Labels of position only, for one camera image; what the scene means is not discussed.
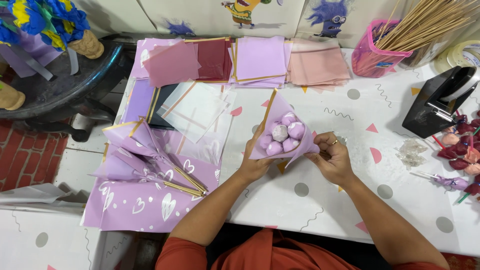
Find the squiggle pattern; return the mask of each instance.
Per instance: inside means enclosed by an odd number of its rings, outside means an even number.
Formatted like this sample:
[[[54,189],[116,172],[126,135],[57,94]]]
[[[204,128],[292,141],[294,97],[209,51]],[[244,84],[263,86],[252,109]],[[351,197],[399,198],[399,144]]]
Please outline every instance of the squiggle pattern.
[[[480,103],[479,103],[479,99],[478,99],[478,98],[476,98],[476,97],[472,97],[472,96],[470,96],[469,98],[474,98],[474,99],[475,99],[475,103],[477,103],[477,104],[480,104]]]
[[[85,232],[85,239],[87,240],[87,246],[86,246],[86,249],[88,251],[88,261],[90,262],[90,266],[88,267],[88,270],[91,270],[92,268],[92,261],[90,261],[90,249],[88,249],[88,244],[90,243],[90,240],[88,240],[87,238],[87,234],[88,234],[88,230],[87,229],[84,229],[86,232]]]
[[[418,71],[415,71],[415,69],[413,69],[412,71],[413,71],[413,73],[416,73],[416,74],[417,74],[417,79],[420,79],[420,78],[419,78],[419,76],[420,76],[420,72],[418,72]]]
[[[385,101],[386,101],[386,102],[390,102],[390,104],[388,104],[388,107],[391,108],[391,107],[392,107],[392,106],[391,106],[391,105],[392,105],[392,102],[389,101],[389,100],[387,100],[387,97],[388,97],[387,95],[384,95],[385,90],[380,89],[380,87],[382,87],[382,85],[381,85],[381,84],[378,84],[378,85],[375,85],[375,86],[378,86],[377,90],[378,90],[378,91],[381,91],[380,96],[385,97]]]
[[[427,141],[427,142],[429,142],[429,143],[433,143],[433,144],[435,143],[435,142],[429,141],[429,140],[427,140],[427,139],[421,139],[421,138],[419,138],[419,137],[417,137],[417,136],[410,136],[410,135],[408,135],[408,134],[400,134],[400,133],[398,133],[398,132],[396,132],[396,131],[392,131],[392,132],[393,132],[393,133],[397,133],[397,134],[400,135],[400,136],[407,136],[407,137],[410,137],[410,138],[417,138],[417,139],[422,140],[422,141]]]
[[[123,241],[125,241],[125,240],[127,240],[126,237],[124,237],[124,238],[122,239],[122,241],[117,244],[117,246],[113,246],[113,247],[112,247],[112,251],[107,251],[107,258],[108,258],[108,255],[109,255],[109,254],[112,255],[113,249],[118,249],[119,246],[120,246],[120,244],[123,244]]]
[[[14,207],[14,208],[13,208],[13,210],[12,210],[12,217],[15,218],[15,223],[18,224],[18,231],[19,231],[19,232],[22,232],[22,231],[20,231],[20,223],[17,222],[17,217],[13,215],[13,211],[15,211],[15,209],[17,209],[17,207]]]
[[[301,230],[303,230],[303,228],[307,227],[307,226],[308,226],[308,223],[309,223],[310,221],[314,221],[315,219],[317,219],[317,215],[318,215],[318,214],[323,213],[323,212],[324,212],[324,208],[322,207],[322,212],[317,212],[317,213],[315,213],[315,218],[314,218],[314,219],[309,219],[309,220],[307,221],[307,225],[301,227],[299,232],[301,232]]]
[[[352,119],[352,118],[350,117],[350,115],[348,115],[348,114],[347,114],[347,115],[343,115],[343,113],[341,113],[341,112],[340,112],[340,113],[337,113],[336,110],[330,111],[329,108],[325,108],[324,112],[326,112],[326,111],[327,111],[328,113],[330,113],[330,114],[331,114],[331,113],[334,113],[335,116],[341,115],[343,118],[346,118],[346,117],[348,116],[348,118],[350,118],[350,120],[353,121],[353,119]]]

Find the pink plastic container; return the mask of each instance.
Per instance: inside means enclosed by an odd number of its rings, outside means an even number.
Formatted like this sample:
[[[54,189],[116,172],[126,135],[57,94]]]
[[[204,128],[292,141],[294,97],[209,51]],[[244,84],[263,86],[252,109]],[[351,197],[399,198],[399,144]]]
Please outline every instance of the pink plastic container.
[[[377,49],[373,44],[372,29],[385,25],[387,20],[371,22],[352,53],[352,70],[358,76],[379,78],[393,69],[413,51],[389,51]],[[398,23],[390,21],[388,26]]]

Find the polka dot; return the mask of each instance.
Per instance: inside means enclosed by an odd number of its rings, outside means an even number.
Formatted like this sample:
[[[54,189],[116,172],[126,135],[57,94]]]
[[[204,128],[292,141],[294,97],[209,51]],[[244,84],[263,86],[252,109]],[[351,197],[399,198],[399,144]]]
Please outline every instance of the polka dot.
[[[357,90],[357,89],[350,89],[348,92],[347,92],[347,97],[349,99],[359,99],[360,98],[360,92]]]
[[[446,217],[437,218],[437,228],[443,233],[453,232],[453,223]]]
[[[35,239],[35,245],[37,247],[44,247],[48,242],[48,234],[40,233]]]
[[[115,118],[115,124],[118,124],[120,122],[121,116],[122,115],[119,115]]]
[[[295,185],[295,194],[297,194],[300,197],[305,197],[308,195],[308,186],[304,183],[298,183]]]
[[[252,128],[252,133],[255,134],[255,131],[257,131],[259,125],[254,125]]]
[[[385,184],[381,184],[380,186],[378,186],[377,193],[378,196],[383,199],[390,199],[393,196],[392,188]]]
[[[345,139],[344,137],[337,137],[338,139],[338,142],[343,144],[343,145],[347,145],[347,139]]]

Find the tiled floor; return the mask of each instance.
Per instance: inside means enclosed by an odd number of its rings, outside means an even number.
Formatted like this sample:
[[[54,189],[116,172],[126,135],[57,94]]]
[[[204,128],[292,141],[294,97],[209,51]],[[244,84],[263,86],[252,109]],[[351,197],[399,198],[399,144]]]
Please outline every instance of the tiled floor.
[[[117,112],[126,83],[127,80],[122,80],[101,102]],[[86,203],[95,179],[88,174],[100,165],[107,142],[102,129],[111,124],[77,114],[74,116],[72,126],[92,132],[88,141],[84,143],[75,142],[72,137],[68,138],[67,147],[60,160],[59,170],[53,184],[64,191],[66,189],[73,191],[73,196],[69,198],[70,201]]]

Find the hand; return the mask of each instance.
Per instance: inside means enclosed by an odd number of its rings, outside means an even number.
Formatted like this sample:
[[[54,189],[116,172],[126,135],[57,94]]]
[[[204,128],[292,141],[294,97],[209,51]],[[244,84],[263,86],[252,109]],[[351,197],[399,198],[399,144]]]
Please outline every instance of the hand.
[[[250,139],[247,142],[247,146],[245,147],[245,153],[243,155],[243,161],[240,165],[240,168],[235,172],[241,179],[244,179],[245,181],[248,182],[248,184],[251,184],[258,179],[260,179],[262,176],[264,176],[267,171],[268,167],[270,164],[275,159],[261,159],[261,160],[251,160],[249,159],[250,154],[252,153],[253,146],[255,145],[255,142],[257,141],[258,137],[262,134],[262,129],[263,129],[264,123],[262,122],[258,128],[257,131],[255,131],[255,134],[253,135],[252,139]]]
[[[313,142],[318,145],[320,151],[326,151],[330,157],[316,153],[305,153],[304,156],[317,165],[328,181],[345,188],[356,179],[356,176],[350,164],[347,147],[340,142],[333,144],[336,140],[333,132],[319,134]]]

